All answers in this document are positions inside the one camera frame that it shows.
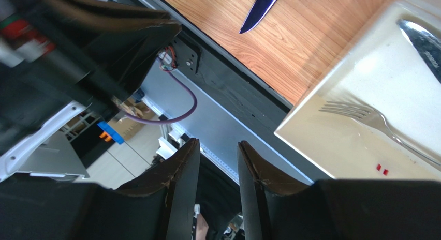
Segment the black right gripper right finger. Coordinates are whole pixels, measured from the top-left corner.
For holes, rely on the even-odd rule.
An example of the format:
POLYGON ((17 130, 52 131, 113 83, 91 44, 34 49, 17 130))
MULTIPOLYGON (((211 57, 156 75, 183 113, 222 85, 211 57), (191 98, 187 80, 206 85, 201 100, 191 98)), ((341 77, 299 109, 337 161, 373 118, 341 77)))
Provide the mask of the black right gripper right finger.
POLYGON ((247 239, 440 239, 436 181, 320 179, 306 185, 238 144, 247 239))

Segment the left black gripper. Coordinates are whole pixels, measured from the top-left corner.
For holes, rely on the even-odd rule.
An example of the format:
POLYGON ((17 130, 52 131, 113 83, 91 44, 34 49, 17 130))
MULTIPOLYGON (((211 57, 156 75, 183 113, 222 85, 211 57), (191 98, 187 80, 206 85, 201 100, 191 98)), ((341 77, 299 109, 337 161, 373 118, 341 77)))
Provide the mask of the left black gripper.
POLYGON ((99 0, 1 0, 1 153, 76 101, 110 119, 181 26, 162 10, 99 0))

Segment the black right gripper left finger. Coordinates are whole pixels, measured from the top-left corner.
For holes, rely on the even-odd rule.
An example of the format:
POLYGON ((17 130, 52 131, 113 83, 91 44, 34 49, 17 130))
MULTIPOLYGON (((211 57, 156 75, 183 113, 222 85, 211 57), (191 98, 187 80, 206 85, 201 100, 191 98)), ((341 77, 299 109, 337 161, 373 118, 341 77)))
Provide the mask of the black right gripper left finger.
POLYGON ((21 178, 1 183, 1 239, 190 239, 200 142, 117 189, 21 178))

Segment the blue serrated knife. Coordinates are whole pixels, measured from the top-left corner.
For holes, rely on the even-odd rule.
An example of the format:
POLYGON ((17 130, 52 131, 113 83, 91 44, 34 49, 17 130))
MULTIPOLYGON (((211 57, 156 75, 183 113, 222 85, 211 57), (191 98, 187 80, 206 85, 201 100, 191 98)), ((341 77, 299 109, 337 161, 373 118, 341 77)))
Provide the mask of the blue serrated knife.
POLYGON ((277 0, 255 0, 241 26, 239 33, 244 34, 254 29, 269 12, 276 1, 277 0))

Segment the silver table knife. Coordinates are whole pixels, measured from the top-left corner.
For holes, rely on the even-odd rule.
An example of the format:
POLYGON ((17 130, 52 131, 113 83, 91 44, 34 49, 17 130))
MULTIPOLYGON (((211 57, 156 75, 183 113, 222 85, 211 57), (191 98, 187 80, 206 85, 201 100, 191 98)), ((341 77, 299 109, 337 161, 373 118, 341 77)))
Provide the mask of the silver table knife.
POLYGON ((396 24, 440 82, 440 39, 415 22, 399 19, 396 24))

